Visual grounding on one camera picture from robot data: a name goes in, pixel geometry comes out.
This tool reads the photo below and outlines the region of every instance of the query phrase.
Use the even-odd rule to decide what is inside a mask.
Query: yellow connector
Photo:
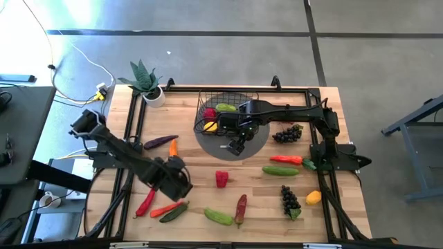
[[[105,96],[101,92],[97,91],[94,100],[105,100]]]

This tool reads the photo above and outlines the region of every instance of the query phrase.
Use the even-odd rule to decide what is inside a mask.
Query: purple eggplant
[[[153,148],[157,148],[160,145],[164,145],[165,143],[178,138],[178,135],[171,135],[171,136],[164,136],[164,137],[160,137],[160,138],[156,138],[153,139],[151,141],[147,141],[145,143],[145,145],[143,145],[143,148],[145,149],[153,149]]]

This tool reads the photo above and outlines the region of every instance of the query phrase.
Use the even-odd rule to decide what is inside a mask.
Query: white flower pot
[[[143,97],[143,99],[145,99],[146,104],[150,107],[157,108],[157,107],[161,107],[163,104],[165,104],[165,101],[166,101],[165,94],[164,94],[163,90],[161,89],[161,87],[158,86],[158,88],[160,89],[160,96],[158,96],[155,100],[150,100],[142,94],[142,97]]]

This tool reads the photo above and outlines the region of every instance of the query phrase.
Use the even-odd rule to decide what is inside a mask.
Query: black wire basket
[[[197,113],[194,121],[194,132],[212,136],[236,136],[237,132],[226,130],[223,127],[218,127],[216,132],[205,131],[204,126],[210,120],[204,119],[204,111],[207,108],[215,109],[215,107],[221,103],[232,105],[238,110],[240,104],[248,102],[249,100],[258,100],[258,98],[259,96],[256,92],[200,90]]]

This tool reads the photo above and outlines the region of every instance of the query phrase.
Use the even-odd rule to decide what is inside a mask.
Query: gray metal stand
[[[406,201],[443,196],[443,187],[435,184],[435,175],[443,169],[443,122],[418,122],[443,108],[443,95],[426,102],[416,111],[381,130],[384,136],[401,131],[412,159],[421,191],[405,195]]]

